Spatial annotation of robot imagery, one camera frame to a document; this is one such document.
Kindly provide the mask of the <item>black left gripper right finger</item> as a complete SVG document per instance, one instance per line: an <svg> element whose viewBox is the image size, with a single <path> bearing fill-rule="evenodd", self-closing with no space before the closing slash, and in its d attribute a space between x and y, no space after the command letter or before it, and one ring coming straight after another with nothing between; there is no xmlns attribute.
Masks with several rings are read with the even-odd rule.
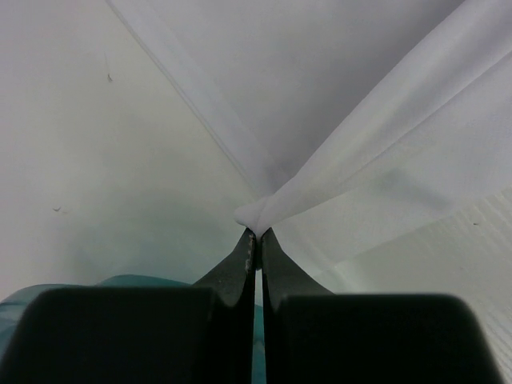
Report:
<svg viewBox="0 0 512 384"><path fill-rule="evenodd" d="M270 383L500 383L474 313L446 294L334 294L260 245Z"/></svg>

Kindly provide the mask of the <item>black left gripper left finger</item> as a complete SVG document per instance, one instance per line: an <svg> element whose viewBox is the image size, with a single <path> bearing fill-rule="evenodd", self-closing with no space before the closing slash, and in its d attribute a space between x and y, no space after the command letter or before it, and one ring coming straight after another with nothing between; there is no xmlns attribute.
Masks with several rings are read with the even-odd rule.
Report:
<svg viewBox="0 0 512 384"><path fill-rule="evenodd" d="M188 287L48 290L23 314L4 383L248 383L256 240Z"/></svg>

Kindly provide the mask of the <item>white t shirt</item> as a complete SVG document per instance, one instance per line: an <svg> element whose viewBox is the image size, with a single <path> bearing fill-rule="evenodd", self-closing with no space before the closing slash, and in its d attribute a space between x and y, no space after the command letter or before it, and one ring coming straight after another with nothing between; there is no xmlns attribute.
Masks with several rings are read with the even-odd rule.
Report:
<svg viewBox="0 0 512 384"><path fill-rule="evenodd" d="M112 1L313 275L511 183L508 1Z"/></svg>

